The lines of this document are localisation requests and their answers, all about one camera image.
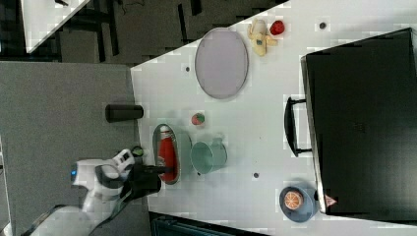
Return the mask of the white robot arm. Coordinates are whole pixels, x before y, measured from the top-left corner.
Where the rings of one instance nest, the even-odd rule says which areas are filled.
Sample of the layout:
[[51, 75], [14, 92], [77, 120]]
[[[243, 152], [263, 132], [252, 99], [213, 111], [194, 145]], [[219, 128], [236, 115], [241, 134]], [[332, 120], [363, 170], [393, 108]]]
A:
[[54, 206], [21, 236], [90, 236], [130, 201], [157, 193], [160, 176], [173, 172], [174, 168], [165, 163], [144, 165], [128, 148], [109, 159], [79, 160], [71, 169], [71, 182], [87, 189], [84, 202], [80, 206]]

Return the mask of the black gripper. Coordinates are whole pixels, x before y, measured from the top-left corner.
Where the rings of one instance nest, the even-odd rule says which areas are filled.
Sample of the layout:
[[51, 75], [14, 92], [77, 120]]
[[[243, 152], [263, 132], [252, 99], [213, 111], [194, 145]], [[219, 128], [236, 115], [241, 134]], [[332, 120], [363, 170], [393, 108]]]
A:
[[142, 164], [135, 164], [131, 170], [132, 181], [144, 181], [148, 177], [149, 173], [165, 174], [174, 171], [173, 167], [166, 166], [145, 166]]

